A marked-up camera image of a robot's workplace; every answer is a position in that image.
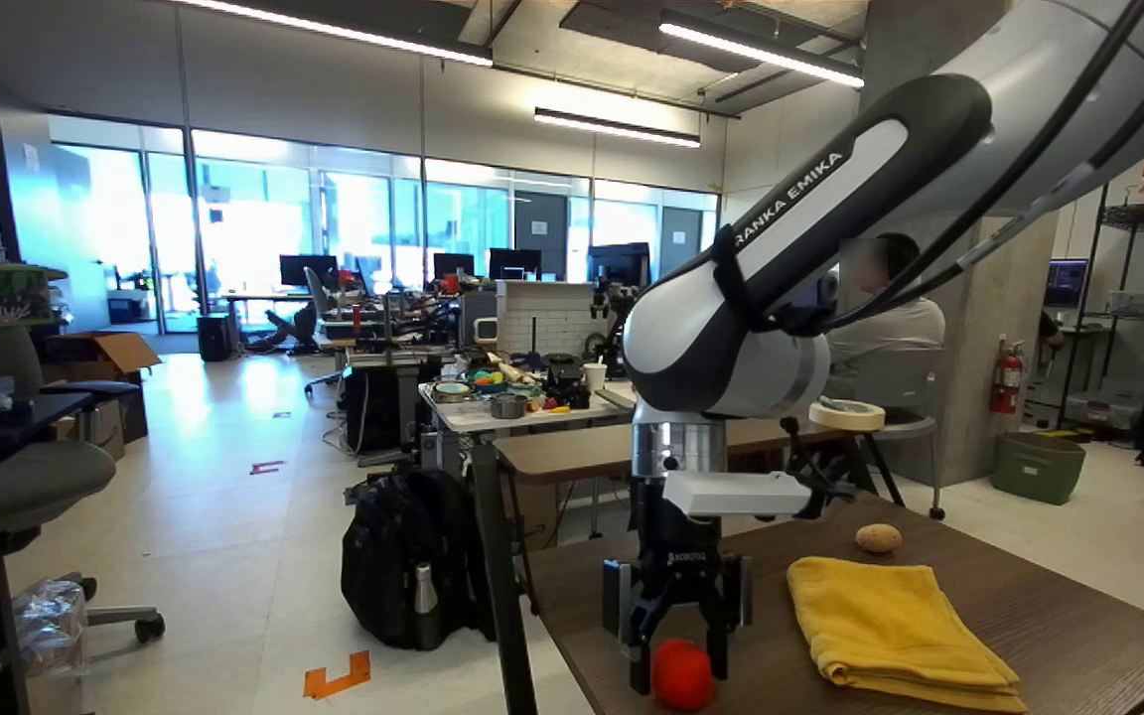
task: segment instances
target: glass wall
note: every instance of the glass wall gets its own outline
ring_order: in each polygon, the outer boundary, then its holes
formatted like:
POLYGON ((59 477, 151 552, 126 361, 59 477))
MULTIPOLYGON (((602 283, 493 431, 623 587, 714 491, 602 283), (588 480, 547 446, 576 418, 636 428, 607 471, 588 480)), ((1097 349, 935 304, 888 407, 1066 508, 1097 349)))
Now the glass wall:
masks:
POLYGON ((435 283, 435 255, 493 273, 497 246, 538 250, 538 276, 588 283, 594 243, 647 243, 666 273, 714 230, 714 195, 227 130, 192 134, 192 207, 178 125, 0 119, 22 256, 71 273, 80 325, 186 332, 229 288, 285 288, 281 255, 335 255, 384 292, 435 283))

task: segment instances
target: black pole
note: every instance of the black pole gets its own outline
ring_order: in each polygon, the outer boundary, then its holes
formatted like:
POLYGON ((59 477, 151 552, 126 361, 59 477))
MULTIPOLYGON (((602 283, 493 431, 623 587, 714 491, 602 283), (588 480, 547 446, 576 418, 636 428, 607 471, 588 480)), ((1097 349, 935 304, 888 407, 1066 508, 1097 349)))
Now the black pole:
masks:
POLYGON ((497 626, 505 705, 508 715, 538 715, 529 638, 525 638, 518 573, 513 573, 513 541, 508 541, 502 480, 497 480, 497 448, 482 442, 474 451, 478 451, 474 491, 478 491, 478 520, 482 520, 482 544, 484 544, 484 573, 489 573, 489 598, 493 598, 489 606, 493 606, 493 626, 497 626))

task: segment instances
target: black backpack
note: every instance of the black backpack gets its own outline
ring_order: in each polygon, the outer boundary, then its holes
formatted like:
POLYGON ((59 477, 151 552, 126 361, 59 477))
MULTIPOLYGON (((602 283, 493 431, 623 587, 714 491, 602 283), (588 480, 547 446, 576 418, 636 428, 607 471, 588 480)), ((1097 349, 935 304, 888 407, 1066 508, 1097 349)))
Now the black backpack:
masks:
POLYGON ((370 634, 388 646, 443 646, 457 626, 493 638, 484 549, 474 491, 443 467, 403 459, 346 501, 358 508, 341 537, 341 597, 370 634), (436 612, 419 614, 419 569, 435 573, 436 612))

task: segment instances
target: storage bin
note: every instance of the storage bin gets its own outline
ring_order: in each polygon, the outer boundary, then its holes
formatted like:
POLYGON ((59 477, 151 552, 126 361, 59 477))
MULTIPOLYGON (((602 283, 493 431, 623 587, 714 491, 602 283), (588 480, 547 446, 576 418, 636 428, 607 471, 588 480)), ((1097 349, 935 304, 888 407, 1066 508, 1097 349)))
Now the storage bin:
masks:
POLYGON ((1037 431, 996 436, 993 485, 1028 501, 1066 504, 1078 491, 1084 448, 1037 431))

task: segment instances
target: small orange object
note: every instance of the small orange object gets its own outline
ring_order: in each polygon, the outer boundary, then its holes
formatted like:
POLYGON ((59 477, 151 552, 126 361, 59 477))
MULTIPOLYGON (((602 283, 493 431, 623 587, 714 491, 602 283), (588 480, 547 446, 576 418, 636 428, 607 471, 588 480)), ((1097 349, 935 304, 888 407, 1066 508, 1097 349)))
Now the small orange object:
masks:
POLYGON ((692 638, 664 638, 653 650, 653 700, 666 709, 701 709, 714 695, 709 650, 692 638))
POLYGON ((353 650, 346 673, 339 673, 339 677, 330 677, 326 668, 310 668, 301 673, 301 695, 330 700, 330 695, 358 688, 367 677, 370 677, 370 650, 353 650))

